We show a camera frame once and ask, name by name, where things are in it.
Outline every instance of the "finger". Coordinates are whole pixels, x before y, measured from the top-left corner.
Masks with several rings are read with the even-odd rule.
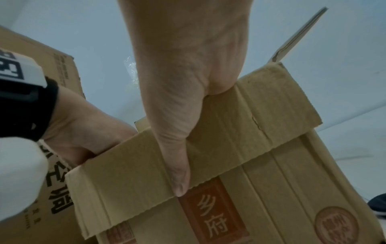
[[[184,195],[189,189],[190,167],[186,151],[186,140],[167,142],[159,141],[170,183],[177,197]]]

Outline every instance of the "hand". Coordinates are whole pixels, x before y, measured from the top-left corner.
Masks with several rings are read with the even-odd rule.
[[[176,196],[189,188],[186,138],[206,95],[236,82],[252,0],[120,0],[144,108]]]
[[[130,125],[108,116],[69,89],[59,87],[43,139],[65,161],[79,165],[136,133]]]

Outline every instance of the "box flap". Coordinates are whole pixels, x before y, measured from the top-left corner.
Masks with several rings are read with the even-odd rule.
[[[191,187],[320,124],[283,65],[267,64],[229,91],[205,98],[187,142]],[[150,128],[73,169],[66,180],[85,238],[174,197]]]

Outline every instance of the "black wrist strap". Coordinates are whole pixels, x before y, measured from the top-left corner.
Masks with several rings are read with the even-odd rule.
[[[0,80],[0,137],[38,141],[48,128],[57,101],[56,81],[47,87]]]

